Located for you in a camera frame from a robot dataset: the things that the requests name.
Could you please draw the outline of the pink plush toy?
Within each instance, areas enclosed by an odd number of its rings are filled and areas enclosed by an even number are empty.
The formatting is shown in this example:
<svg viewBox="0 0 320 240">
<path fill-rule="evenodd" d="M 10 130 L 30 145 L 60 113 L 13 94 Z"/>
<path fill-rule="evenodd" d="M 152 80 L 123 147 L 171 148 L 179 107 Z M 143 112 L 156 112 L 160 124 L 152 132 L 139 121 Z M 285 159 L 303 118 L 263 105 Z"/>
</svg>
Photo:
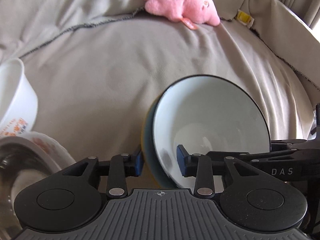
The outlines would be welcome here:
<svg viewBox="0 0 320 240">
<path fill-rule="evenodd" d="M 216 27 L 220 24 L 213 0 L 144 0 L 145 10 L 171 22 L 182 22 L 191 30 L 198 24 Z"/>
</svg>

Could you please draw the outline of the grey sofa cover cloth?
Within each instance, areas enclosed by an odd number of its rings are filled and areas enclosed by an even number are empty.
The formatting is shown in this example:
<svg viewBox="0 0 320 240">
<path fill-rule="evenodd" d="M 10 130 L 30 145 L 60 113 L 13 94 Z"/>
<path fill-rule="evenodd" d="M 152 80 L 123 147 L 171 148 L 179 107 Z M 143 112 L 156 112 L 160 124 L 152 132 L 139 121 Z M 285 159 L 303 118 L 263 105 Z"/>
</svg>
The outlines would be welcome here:
<svg viewBox="0 0 320 240">
<path fill-rule="evenodd" d="M 273 140 L 305 139 L 319 103 L 319 42 L 278 0 L 214 0 L 218 27 L 149 15 L 143 0 L 1 0 L 1 61 L 19 58 L 39 99 L 33 130 L 75 160 L 131 152 L 154 99 L 193 74 L 223 77 Z M 254 18 L 248 29 L 238 9 Z"/>
</svg>

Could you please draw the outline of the yellow rimmed white bowl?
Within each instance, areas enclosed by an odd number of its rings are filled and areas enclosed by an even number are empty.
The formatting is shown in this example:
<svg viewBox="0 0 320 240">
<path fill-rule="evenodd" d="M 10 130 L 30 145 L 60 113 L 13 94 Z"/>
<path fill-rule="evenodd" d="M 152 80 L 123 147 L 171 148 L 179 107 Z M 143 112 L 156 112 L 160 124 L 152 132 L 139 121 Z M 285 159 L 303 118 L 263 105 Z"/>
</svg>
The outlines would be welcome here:
<svg viewBox="0 0 320 240">
<path fill-rule="evenodd" d="M 144 156 L 144 161 L 148 169 L 150 170 L 153 183 L 156 185 L 157 188 L 160 188 L 161 184 L 159 182 L 159 179 L 161 178 L 161 167 L 156 156 L 152 137 L 152 124 L 155 107 L 156 102 L 154 101 L 150 106 L 143 121 L 140 142 Z"/>
</svg>

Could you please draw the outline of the white plastic printed bowl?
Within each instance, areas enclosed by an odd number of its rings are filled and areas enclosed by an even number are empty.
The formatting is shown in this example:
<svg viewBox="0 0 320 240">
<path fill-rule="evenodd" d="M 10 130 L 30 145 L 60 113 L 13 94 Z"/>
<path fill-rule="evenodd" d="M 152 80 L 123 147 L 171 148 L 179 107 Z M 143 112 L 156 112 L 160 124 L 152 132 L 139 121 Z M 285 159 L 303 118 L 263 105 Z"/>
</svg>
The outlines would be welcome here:
<svg viewBox="0 0 320 240">
<path fill-rule="evenodd" d="M 1 137 L 30 131 L 36 121 L 38 97 L 20 59 L 1 64 Z"/>
</svg>

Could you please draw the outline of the blue enamel white bowl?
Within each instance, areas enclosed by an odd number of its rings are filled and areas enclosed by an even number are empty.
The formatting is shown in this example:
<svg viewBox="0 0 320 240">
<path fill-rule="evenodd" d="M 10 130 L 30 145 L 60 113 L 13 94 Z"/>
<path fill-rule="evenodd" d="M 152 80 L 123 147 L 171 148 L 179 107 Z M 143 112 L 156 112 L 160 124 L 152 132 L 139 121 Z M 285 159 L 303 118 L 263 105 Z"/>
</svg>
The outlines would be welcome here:
<svg viewBox="0 0 320 240">
<path fill-rule="evenodd" d="M 176 148 L 266 153 L 271 149 L 267 122 L 255 101 L 239 86 L 212 75 L 177 80 L 155 99 L 152 137 L 161 167 L 160 187 L 193 189 L 195 178 L 181 175 Z"/>
</svg>

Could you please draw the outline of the yellow white clip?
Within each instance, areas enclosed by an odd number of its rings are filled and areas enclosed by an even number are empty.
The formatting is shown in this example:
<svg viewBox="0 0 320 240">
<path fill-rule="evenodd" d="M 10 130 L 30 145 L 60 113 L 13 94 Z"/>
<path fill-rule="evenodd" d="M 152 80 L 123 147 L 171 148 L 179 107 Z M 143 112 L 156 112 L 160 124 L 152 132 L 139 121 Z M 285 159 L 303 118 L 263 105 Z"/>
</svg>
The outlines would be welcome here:
<svg viewBox="0 0 320 240">
<path fill-rule="evenodd" d="M 246 26 L 248 29 L 250 29 L 254 23 L 254 18 L 250 14 L 240 9 L 238 9 L 235 19 L 242 25 Z"/>
</svg>

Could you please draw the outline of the stainless steel bowl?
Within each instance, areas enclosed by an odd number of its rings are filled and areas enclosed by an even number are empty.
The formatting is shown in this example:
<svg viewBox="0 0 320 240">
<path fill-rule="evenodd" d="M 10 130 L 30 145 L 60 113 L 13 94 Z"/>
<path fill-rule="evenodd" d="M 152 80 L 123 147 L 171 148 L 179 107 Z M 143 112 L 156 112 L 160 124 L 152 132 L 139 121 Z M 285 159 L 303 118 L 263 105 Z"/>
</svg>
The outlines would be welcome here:
<svg viewBox="0 0 320 240">
<path fill-rule="evenodd" d="M 16 196 L 52 173 L 31 149 L 19 144 L 1 146 L 1 239 L 12 239 L 21 231 L 14 211 Z"/>
</svg>

